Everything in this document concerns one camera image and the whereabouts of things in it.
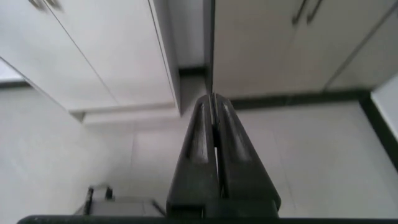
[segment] black baseboard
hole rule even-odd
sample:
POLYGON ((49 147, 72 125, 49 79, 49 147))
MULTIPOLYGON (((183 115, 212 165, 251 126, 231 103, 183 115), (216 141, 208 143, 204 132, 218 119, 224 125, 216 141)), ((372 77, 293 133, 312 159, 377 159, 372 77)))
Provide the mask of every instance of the black baseboard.
POLYGON ((365 112, 368 117, 369 122, 371 123, 374 132, 378 136, 381 144, 387 152, 387 155, 390 157, 390 160, 396 170, 398 171, 398 141, 395 138, 394 134, 390 130, 390 127, 387 125, 386 121, 380 114, 377 106, 374 104, 370 95, 367 98, 360 101, 362 110, 365 112))
POLYGON ((185 67, 179 68, 178 72, 180 76, 190 76, 190 75, 206 75, 206 67, 205 66, 197 66, 197 67, 185 67))
POLYGON ((30 87, 30 85, 25 81, 0 83, 0 89, 17 88, 17 87, 30 87))
POLYGON ((329 91, 323 93, 299 93, 294 95, 276 95, 258 98, 230 99, 234 109, 248 110, 272 108, 280 106, 298 106, 342 101, 358 101, 365 99, 370 93, 368 89, 345 91, 329 91))

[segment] white kitchen cabinet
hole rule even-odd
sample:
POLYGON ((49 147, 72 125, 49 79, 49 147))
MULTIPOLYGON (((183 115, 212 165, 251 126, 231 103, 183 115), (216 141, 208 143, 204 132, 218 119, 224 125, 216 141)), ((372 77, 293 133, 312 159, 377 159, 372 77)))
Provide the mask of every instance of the white kitchen cabinet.
POLYGON ((397 9, 378 28, 327 90, 375 88, 398 71, 397 9))
POLYGON ((179 115, 167 1, 4 0, 0 56, 85 123, 179 115))
POLYGON ((120 106, 174 102, 148 1, 47 4, 120 106))
POLYGON ((275 80, 294 38, 301 1, 217 0, 213 89, 225 97, 263 95, 275 80))
POLYGON ((42 1, 3 0, 0 56, 67 110, 116 101, 42 1))
POLYGON ((395 0, 323 0, 310 24, 306 17, 313 7, 308 7, 284 65, 272 81, 273 87, 264 93, 322 91, 394 3, 395 0))
POLYGON ((218 0, 213 90, 229 98, 319 93, 394 3, 218 0))

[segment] cabinet door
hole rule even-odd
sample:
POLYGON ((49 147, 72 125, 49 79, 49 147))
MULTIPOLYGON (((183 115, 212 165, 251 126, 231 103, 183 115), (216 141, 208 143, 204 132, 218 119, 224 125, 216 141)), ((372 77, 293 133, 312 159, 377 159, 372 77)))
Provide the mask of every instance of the cabinet door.
POLYGON ((374 88, 398 71, 398 17, 393 11, 328 90, 374 88))
POLYGON ((230 98, 277 91, 301 1, 217 0, 213 89, 230 98))
POLYGON ((68 110, 115 106, 56 18, 35 2, 1 1, 0 56, 68 110))
POLYGON ((314 6, 307 7, 282 70, 267 92, 321 91, 394 2, 324 0, 310 24, 306 18, 314 6))
POLYGON ((57 0, 49 7, 120 105, 174 102, 148 1, 57 0))

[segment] tile floor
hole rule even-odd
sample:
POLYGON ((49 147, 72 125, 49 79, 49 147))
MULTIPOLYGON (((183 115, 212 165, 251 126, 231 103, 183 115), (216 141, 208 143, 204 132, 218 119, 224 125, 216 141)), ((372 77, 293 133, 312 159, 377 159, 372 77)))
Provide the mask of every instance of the tile floor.
MULTIPOLYGON (((0 90, 0 220, 72 214, 90 184, 165 206, 202 79, 183 116, 82 126, 31 88, 0 90)), ((281 198, 282 217, 398 218, 398 175, 357 103, 238 111, 281 198)))

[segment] metal handle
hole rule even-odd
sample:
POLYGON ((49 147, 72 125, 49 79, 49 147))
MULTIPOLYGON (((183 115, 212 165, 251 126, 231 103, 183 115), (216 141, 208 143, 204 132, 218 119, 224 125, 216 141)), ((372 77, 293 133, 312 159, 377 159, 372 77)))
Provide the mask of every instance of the metal handle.
POLYGON ((323 0, 318 0, 317 5, 313 9, 313 11, 307 15, 307 24, 310 24, 313 21, 313 18, 315 18, 315 15, 319 10, 319 6, 321 6, 322 1, 323 0))
POLYGON ((44 10, 44 6, 41 0, 28 0, 36 9, 44 10))
POLYGON ((296 15, 294 15, 293 19, 292 19, 292 24, 293 26, 296 25, 301 17, 301 14, 303 13, 305 4, 307 3, 307 0, 303 0, 300 6, 300 9, 298 9, 298 12, 296 13, 296 15))
POLYGON ((59 5, 57 0, 46 0, 47 3, 52 6, 55 9, 61 9, 61 6, 59 5))

